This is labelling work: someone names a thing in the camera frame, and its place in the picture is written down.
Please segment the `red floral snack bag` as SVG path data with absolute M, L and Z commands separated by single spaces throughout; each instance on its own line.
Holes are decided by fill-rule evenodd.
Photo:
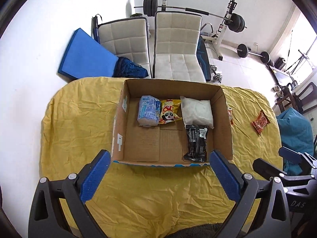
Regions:
M 254 127 L 258 135 L 261 135 L 264 127 L 270 123 L 269 118 L 266 116 L 263 110 L 260 110 L 259 115 L 255 121 L 252 121 L 251 124 Z

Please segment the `orange panda snack bag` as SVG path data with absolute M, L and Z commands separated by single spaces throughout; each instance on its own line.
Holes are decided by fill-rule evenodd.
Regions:
M 231 125 L 234 125 L 234 121 L 233 121 L 233 109 L 231 107 L 227 108 L 228 111 L 228 117 L 229 117 L 229 121 Z

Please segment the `black snack bag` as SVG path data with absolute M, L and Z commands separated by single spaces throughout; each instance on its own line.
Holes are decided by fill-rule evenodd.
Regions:
M 186 161 L 207 161 L 207 134 L 208 127 L 203 125 L 186 125 L 188 152 L 183 156 Z

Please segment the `white soft packet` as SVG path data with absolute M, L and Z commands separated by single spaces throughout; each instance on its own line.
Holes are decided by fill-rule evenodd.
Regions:
M 214 128 L 211 103 L 207 100 L 196 100 L 180 96 L 184 125 L 202 125 Z

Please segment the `yellow panda snack bag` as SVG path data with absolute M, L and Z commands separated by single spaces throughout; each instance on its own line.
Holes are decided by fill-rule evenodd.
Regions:
M 172 123 L 181 120 L 177 112 L 180 108 L 180 99 L 166 99 L 161 101 L 161 113 L 159 117 L 159 125 Z

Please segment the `blue tissue pack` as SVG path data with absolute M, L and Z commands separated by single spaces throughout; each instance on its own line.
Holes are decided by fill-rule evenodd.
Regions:
M 150 95 L 140 98 L 137 122 L 140 126 L 152 127 L 159 124 L 161 102 Z

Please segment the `dark wooden chair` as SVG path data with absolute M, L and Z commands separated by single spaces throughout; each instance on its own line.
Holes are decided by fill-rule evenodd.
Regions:
M 282 86 L 281 92 L 282 97 L 278 97 L 275 103 L 281 112 L 284 112 L 285 107 L 289 105 L 300 114 L 316 109 L 316 105 L 304 109 L 304 106 L 316 100 L 316 85 L 313 82 L 310 82 L 301 93 L 292 92 L 288 86 Z

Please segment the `yellow tablecloth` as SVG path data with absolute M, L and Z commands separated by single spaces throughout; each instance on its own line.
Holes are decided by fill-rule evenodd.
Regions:
M 111 153 L 113 124 L 124 79 L 90 77 L 61 88 L 42 120 L 41 173 L 51 180 L 76 173 L 105 149 Z M 233 109 L 232 162 L 252 173 L 261 157 L 282 168 L 281 138 L 264 95 L 221 86 Z M 270 123 L 258 135 L 251 122 L 263 110 Z M 209 165 L 151 167 L 112 161 L 88 209 L 110 237 L 164 237 L 183 228 L 223 222 L 230 201 Z

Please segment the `small dumbbells on floor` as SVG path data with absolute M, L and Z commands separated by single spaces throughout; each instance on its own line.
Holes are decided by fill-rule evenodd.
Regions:
M 222 74 L 217 72 L 217 67 L 215 65 L 210 65 L 210 71 L 212 75 L 212 81 L 221 83 L 222 82 Z

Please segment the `open cardboard box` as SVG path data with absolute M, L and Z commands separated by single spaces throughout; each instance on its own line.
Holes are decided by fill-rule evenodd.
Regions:
M 219 85 L 161 79 L 126 79 L 113 124 L 111 160 L 151 167 L 189 167 L 184 161 L 188 152 L 187 135 L 182 120 L 154 127 L 137 122 L 140 98 L 151 95 L 159 100 L 184 96 L 209 101 L 214 128 L 207 132 L 207 152 L 220 151 L 227 160 L 233 158 L 232 131 L 223 89 Z

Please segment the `white weight bench rack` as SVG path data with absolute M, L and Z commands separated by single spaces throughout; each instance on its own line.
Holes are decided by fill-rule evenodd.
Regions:
M 223 60 L 223 55 L 221 54 L 221 51 L 220 51 L 220 45 L 221 45 L 222 40 L 224 38 L 225 32 L 228 28 L 227 23 L 229 23 L 231 20 L 231 16 L 232 16 L 233 11 L 235 10 L 236 4 L 237 3 L 235 0 L 230 0 L 230 2 L 228 3 L 228 7 L 227 7 L 227 11 L 225 13 L 224 19 L 222 20 L 221 24 L 218 27 L 218 30 L 215 32 L 215 34 L 213 36 L 201 35 L 201 37 L 204 40 L 207 40 L 211 43 L 212 48 L 214 49 L 214 51 L 217 55 L 217 59 L 220 61 Z

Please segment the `barbell on rack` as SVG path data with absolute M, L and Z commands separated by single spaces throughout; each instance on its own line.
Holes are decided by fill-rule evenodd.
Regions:
M 205 16 L 212 16 L 216 18 L 220 18 L 223 20 L 223 23 L 233 32 L 240 33 L 244 29 L 247 28 L 245 24 L 244 18 L 234 13 L 234 10 L 236 8 L 237 2 L 236 0 L 230 0 L 227 6 L 227 12 L 225 16 L 219 16 L 214 13 L 210 13 L 208 11 L 193 9 L 193 8 L 184 8 L 184 7 L 175 7 L 175 6 L 168 6 L 168 5 L 162 5 L 158 6 L 158 0 L 143 0 L 142 6 L 135 6 L 135 9 L 143 9 L 143 14 L 147 15 L 148 17 L 154 17 L 156 12 L 158 11 L 158 8 L 161 9 L 177 9 L 177 10 L 183 10 L 186 12 L 192 12 L 192 13 L 198 13 Z

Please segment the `blue foam mat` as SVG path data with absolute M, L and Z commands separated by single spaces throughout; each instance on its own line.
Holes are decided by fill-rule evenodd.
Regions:
M 81 28 L 74 31 L 64 51 L 58 73 L 71 80 L 112 77 L 118 57 Z

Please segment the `dark blue cloth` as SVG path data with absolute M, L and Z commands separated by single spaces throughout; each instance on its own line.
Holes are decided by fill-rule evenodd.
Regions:
M 126 57 L 119 57 L 112 77 L 144 79 L 148 76 L 147 69 Z

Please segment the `white padded chair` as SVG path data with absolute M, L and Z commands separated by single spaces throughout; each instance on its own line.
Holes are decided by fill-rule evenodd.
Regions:
M 202 17 L 194 13 L 156 12 L 154 78 L 206 82 L 197 59 L 201 22 Z
M 98 25 L 100 44 L 118 57 L 126 57 L 148 71 L 152 78 L 148 44 L 148 22 L 145 17 L 133 17 Z

